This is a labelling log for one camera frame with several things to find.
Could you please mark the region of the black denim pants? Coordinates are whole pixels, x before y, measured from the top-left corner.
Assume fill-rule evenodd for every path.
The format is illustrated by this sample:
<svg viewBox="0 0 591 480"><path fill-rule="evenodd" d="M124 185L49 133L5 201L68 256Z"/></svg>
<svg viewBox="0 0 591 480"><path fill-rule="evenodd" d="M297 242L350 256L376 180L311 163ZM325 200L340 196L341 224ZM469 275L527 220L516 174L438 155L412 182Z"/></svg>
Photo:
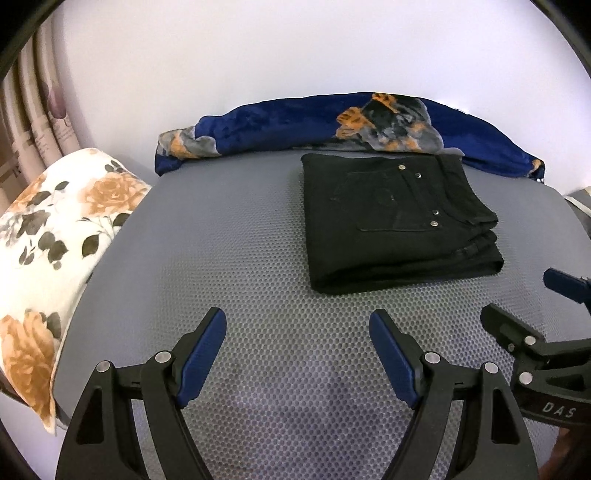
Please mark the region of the black denim pants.
<svg viewBox="0 0 591 480"><path fill-rule="evenodd" d="M311 288L349 294L495 275L498 216L460 157L310 153L304 167Z"/></svg>

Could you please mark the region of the grey mesh mattress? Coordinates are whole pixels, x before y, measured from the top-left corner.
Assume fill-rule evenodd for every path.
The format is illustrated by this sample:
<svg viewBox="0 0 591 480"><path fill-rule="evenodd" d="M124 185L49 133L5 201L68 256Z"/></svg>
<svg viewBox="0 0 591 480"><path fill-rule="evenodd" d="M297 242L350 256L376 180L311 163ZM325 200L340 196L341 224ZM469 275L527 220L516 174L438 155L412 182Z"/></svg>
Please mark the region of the grey mesh mattress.
<svg viewBox="0 0 591 480"><path fill-rule="evenodd" d="M412 413L370 341L387 310L427 350L469 367L512 359L484 331L494 303L551 341L586 338L585 307L544 272L590 272L590 242L554 189L468 169L499 219L495 276L346 296L308 280L303 167L297 152L193 162L159 179L87 284L54 381L71 414L95 365L140 364L197 327L208 309L225 337L185 422L217 479L379 479Z"/></svg>

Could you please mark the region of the white floral pillow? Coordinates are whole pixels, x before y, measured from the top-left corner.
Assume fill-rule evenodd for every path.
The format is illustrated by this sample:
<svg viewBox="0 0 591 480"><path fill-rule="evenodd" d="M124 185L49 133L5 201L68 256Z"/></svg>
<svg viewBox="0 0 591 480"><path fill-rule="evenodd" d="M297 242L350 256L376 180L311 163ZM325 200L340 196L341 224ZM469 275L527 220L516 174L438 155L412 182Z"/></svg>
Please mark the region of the white floral pillow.
<svg viewBox="0 0 591 480"><path fill-rule="evenodd" d="M1 217L1 371L54 434L53 384L86 284L150 185L86 148L40 174Z"/></svg>

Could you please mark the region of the blue floral blanket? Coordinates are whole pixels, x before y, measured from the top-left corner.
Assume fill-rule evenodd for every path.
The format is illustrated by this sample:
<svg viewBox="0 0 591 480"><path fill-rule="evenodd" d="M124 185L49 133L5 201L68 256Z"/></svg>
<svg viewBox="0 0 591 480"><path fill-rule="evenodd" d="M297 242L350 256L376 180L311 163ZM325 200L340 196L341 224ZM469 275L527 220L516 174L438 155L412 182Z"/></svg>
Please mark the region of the blue floral blanket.
<svg viewBox="0 0 591 480"><path fill-rule="evenodd" d="M487 173L545 177L541 159L485 120L433 100L374 92L267 100L206 115L159 135L154 171L163 175L185 161L304 148L451 154Z"/></svg>

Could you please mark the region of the beige patterned curtain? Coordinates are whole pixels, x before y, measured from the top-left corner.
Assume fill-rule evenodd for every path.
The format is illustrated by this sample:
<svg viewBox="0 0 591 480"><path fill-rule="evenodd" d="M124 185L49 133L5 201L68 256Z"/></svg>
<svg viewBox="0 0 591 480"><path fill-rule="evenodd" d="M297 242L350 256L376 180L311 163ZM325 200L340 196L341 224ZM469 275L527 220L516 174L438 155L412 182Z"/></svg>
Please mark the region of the beige patterned curtain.
<svg viewBox="0 0 591 480"><path fill-rule="evenodd" d="M53 19L48 18L1 81L1 210L50 165L79 149L57 70Z"/></svg>

